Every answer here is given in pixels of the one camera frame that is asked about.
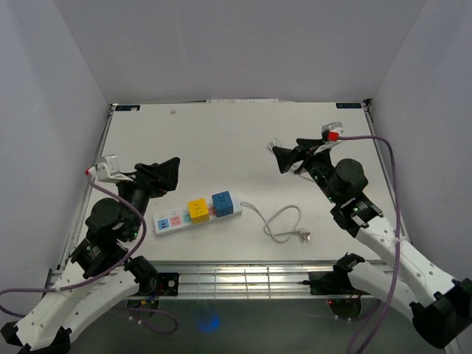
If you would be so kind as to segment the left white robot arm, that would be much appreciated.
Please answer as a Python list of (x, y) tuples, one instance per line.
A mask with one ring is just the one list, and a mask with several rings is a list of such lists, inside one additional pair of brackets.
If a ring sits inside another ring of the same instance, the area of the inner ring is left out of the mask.
[(70, 255), (60, 278), (39, 290), (41, 301), (1, 328), (21, 353), (67, 353), (81, 332), (113, 306), (134, 294), (148, 295), (159, 273), (134, 253), (147, 234), (149, 201), (174, 191), (180, 158), (120, 170), (115, 155), (87, 169), (89, 184), (105, 193), (85, 221), (86, 236)]

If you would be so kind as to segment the blue cube socket adapter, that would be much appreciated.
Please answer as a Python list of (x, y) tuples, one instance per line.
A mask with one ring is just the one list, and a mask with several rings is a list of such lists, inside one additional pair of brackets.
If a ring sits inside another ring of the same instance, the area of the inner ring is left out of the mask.
[(212, 195), (212, 203), (217, 218), (222, 218), (234, 213), (234, 205), (229, 191), (218, 192)]

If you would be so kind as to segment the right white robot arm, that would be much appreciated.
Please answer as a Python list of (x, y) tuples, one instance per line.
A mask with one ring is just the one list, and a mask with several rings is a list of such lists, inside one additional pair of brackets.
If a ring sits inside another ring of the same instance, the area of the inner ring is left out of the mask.
[(340, 141), (298, 139), (290, 150), (274, 146), (281, 173), (294, 164), (305, 171), (333, 203), (337, 225), (374, 251), (392, 269), (387, 276), (357, 254), (343, 256), (333, 267), (333, 284), (342, 293), (362, 290), (412, 321), (432, 347), (443, 349), (471, 326), (471, 279), (458, 280), (438, 268), (409, 241), (402, 240), (381, 209), (365, 194), (367, 177), (360, 162), (342, 159), (333, 164), (331, 149)]

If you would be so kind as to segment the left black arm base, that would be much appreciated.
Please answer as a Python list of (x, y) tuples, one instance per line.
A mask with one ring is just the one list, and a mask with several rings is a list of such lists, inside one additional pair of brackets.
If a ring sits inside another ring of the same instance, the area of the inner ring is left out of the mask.
[(176, 272), (164, 272), (144, 280), (139, 284), (136, 293), (139, 296), (177, 296), (180, 274)]

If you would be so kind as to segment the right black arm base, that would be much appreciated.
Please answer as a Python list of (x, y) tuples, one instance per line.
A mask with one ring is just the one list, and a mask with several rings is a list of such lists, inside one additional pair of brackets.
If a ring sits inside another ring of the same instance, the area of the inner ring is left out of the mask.
[(311, 295), (360, 295), (362, 291), (354, 288), (347, 275), (335, 271), (309, 272), (308, 278), (302, 281), (310, 288)]

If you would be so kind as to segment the white multicolour power strip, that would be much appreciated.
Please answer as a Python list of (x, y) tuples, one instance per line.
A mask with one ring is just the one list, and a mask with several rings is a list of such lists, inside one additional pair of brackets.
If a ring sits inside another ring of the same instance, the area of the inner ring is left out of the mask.
[(157, 212), (153, 215), (153, 231), (156, 236), (164, 237), (176, 232), (183, 232), (187, 229), (206, 226), (219, 221), (228, 221), (232, 218), (240, 217), (243, 214), (243, 208), (239, 201), (233, 203), (234, 212), (230, 215), (218, 217), (214, 206), (209, 205), (209, 219), (201, 223), (193, 223), (190, 212), (185, 207), (170, 209), (165, 212)]

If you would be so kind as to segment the yellow cube socket adapter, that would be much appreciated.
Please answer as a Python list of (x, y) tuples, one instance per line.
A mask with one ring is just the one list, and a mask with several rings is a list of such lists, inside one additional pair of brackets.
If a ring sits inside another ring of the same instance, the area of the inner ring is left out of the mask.
[(209, 209), (205, 198), (189, 201), (187, 207), (190, 214), (190, 220), (193, 224), (200, 224), (210, 220)]

